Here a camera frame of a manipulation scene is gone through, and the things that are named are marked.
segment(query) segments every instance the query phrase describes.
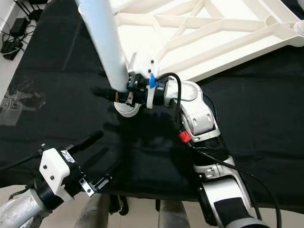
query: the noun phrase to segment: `gray metal cylinder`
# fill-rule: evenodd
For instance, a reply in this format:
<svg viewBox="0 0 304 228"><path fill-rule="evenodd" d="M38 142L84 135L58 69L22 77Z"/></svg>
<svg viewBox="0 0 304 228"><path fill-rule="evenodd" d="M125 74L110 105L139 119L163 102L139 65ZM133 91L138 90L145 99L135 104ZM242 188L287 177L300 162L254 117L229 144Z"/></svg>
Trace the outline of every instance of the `gray metal cylinder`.
<svg viewBox="0 0 304 228"><path fill-rule="evenodd" d="M78 216L74 228L107 228L110 196L95 194Z"/></svg>
<svg viewBox="0 0 304 228"><path fill-rule="evenodd" d="M35 216L44 218L49 213L51 211L45 208L36 191L29 189L0 208L0 228L26 227L34 221Z"/></svg>
<svg viewBox="0 0 304 228"><path fill-rule="evenodd" d="M190 228L189 220L181 201L161 201L158 228Z"/></svg>
<svg viewBox="0 0 304 228"><path fill-rule="evenodd" d="M304 9L304 0L298 0L298 3L302 7L302 9Z"/></svg>

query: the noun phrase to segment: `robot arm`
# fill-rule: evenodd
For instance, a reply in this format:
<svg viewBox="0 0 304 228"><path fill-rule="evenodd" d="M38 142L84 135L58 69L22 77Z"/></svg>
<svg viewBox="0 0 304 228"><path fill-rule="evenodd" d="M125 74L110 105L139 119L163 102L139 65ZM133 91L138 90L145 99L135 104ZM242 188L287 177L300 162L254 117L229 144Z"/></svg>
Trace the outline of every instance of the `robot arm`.
<svg viewBox="0 0 304 228"><path fill-rule="evenodd" d="M267 227L250 216L250 198L239 173L205 156L234 165L215 118L203 101L201 88L193 82L182 82L179 88L179 79L170 77L159 81L157 61L144 50L133 55L127 69L108 1L76 2L113 89L96 87L93 93L114 101L117 111L125 117L136 115L141 105L177 105L175 123L178 128L183 126L177 130L193 153L199 201L206 221L220 228Z"/></svg>

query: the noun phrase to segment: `black cable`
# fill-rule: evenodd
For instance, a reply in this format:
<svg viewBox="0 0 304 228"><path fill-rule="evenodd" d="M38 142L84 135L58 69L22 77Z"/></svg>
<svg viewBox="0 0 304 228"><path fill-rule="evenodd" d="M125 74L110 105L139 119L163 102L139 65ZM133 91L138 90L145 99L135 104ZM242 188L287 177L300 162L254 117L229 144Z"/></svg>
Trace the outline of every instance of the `black cable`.
<svg viewBox="0 0 304 228"><path fill-rule="evenodd" d="M1 167L1 168L0 168L0 171L9 170L9 169L14 168L14 167L16 167L16 166L18 166L18 165L21 165L21 164L23 164L23 163L26 163L26 162L28 162L28 161L34 159L34 158L38 158L39 156L40 156L39 154L30 155L30 156L25 157L24 159L21 159L21 160L15 162L15 163L12 163L12 164L9 164L9 165L6 165L6 166Z"/></svg>
<svg viewBox="0 0 304 228"><path fill-rule="evenodd" d="M14 198L14 197L17 196L17 195L20 195L20 194L26 192L27 190L29 190L29 188L28 188L27 186L25 186L25 189L24 189L24 190L17 191L17 192L15 192L15 193L11 194L10 197L9 197L9 200L11 200L12 198Z"/></svg>
<svg viewBox="0 0 304 228"><path fill-rule="evenodd" d="M21 39L20 41L21 41L21 42L23 42L23 43L26 43L27 45L29 45L29 43L25 42L25 41L24 41L24 40L22 40L22 39Z"/></svg>
<svg viewBox="0 0 304 228"><path fill-rule="evenodd" d="M2 34L2 43L4 43L4 36L5 36L5 35L9 36L9 37L6 39L6 41L9 40L9 38L10 38L10 34L9 34L9 33L6 33L6 32L1 31L1 30L0 30L0 32L3 33L3 34Z"/></svg>
<svg viewBox="0 0 304 228"><path fill-rule="evenodd" d="M279 203L278 203L278 200L277 200L276 196L272 193L272 191L267 187L266 184L264 184L259 178L257 178L257 177L254 176L253 174L251 174L251 173L249 173L249 172L247 172L247 171L245 171L245 170L243 170L243 169L241 169L241 168L238 168L238 167L236 167L236 166L234 166L234 165L228 164L228 163L223 162L223 161L221 161L221 160L219 160L219 159L216 159L216 158L214 158L214 157L212 157L212 156L209 156L208 154L206 154L206 153L204 153L204 152L202 152L202 151L200 151L200 150L198 150L198 152L199 152L200 154L204 155L205 157L214 160L215 162L217 162L217 163L220 164L220 165L226 166L226 167L228 167L228 168L231 168L231 169L233 169L233 170L236 170L236 171L238 171L238 172L241 172L241 173L243 173L243 174L246 174L246 175L248 175L249 177L255 179L257 182L259 182L259 183L265 188L265 190L266 190L267 193L271 196L271 198L272 198L272 200L273 200L273 202L274 202L275 211L276 211L276 227L277 227L277 228L282 228L282 216L281 216L281 211L280 211L280 205L279 205Z"/></svg>
<svg viewBox="0 0 304 228"><path fill-rule="evenodd" d="M156 79L155 79L155 81L160 81L160 80L162 80L162 79L164 79L164 78L167 78L167 77L170 77L170 76L172 76L172 77L174 77L175 79L176 79L176 81L177 81L177 86L178 86L178 93L177 93L177 104L176 104L176 109L175 109L175 115L174 115L174 117L175 117L175 128L178 130L178 131L180 131L181 130L181 80L180 80L180 78L179 78L179 76L177 75L177 74L175 74L175 73L166 73L166 74L163 74L163 75L161 75L161 76L159 76L159 77L157 77Z"/></svg>
<svg viewBox="0 0 304 228"><path fill-rule="evenodd" d="M253 195L252 191L250 190L243 174L240 172L239 175L241 176L242 180L243 180L243 183L245 185L245 188L247 189L247 192L248 192L248 195L250 197L250 200L251 200L251 204L252 206L254 207L255 211L256 211L256 217L259 219L259 220L262 220L262 215L261 215L261 212L260 212L260 209L258 208L258 205L257 205L257 201L256 201L256 198L255 196Z"/></svg>
<svg viewBox="0 0 304 228"><path fill-rule="evenodd" d="M214 112L215 121L217 122L218 119L219 119L218 118L218 112L217 112L217 109L216 109L216 107L213 103L213 100L206 93L203 93L203 96L206 97L209 100L209 102L211 103L212 109L213 109L213 112Z"/></svg>

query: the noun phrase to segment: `white mount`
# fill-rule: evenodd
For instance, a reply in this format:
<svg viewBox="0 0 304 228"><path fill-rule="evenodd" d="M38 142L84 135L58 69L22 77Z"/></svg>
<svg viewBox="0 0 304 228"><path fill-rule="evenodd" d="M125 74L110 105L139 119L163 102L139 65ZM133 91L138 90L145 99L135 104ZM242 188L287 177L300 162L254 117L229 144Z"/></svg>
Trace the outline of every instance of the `white mount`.
<svg viewBox="0 0 304 228"><path fill-rule="evenodd" d="M115 15L126 59L148 49L159 75L174 72L182 81L200 81L287 45L304 46L303 22L280 0L129 2Z"/></svg>
<svg viewBox="0 0 304 228"><path fill-rule="evenodd" d="M55 148L43 152L39 171L54 195L59 196L65 202L74 200L62 184L63 179L70 175L70 169Z"/></svg>

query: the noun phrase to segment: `floor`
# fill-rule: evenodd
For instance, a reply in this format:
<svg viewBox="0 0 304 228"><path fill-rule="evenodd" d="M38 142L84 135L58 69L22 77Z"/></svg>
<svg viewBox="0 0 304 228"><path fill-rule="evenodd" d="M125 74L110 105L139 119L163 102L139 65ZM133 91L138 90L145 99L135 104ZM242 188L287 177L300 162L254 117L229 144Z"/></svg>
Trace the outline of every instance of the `floor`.
<svg viewBox="0 0 304 228"><path fill-rule="evenodd" d="M9 186L0 189L0 205L7 202L9 196L22 190L23 186ZM41 228L73 228L77 216L82 211L89 197L85 193L76 195L75 201L71 204L63 204L49 217L43 220ZM120 216L115 213L109 217L109 228L156 228L158 222L158 212L155 210L155 201L151 199L128 198L129 214ZM200 206L195 202L184 202L184 206L189 218L191 228L210 228L205 223ZM262 217L271 228L276 228L275 212L273 209L261 209ZM298 228L304 223L304 215L283 211L283 227Z"/></svg>

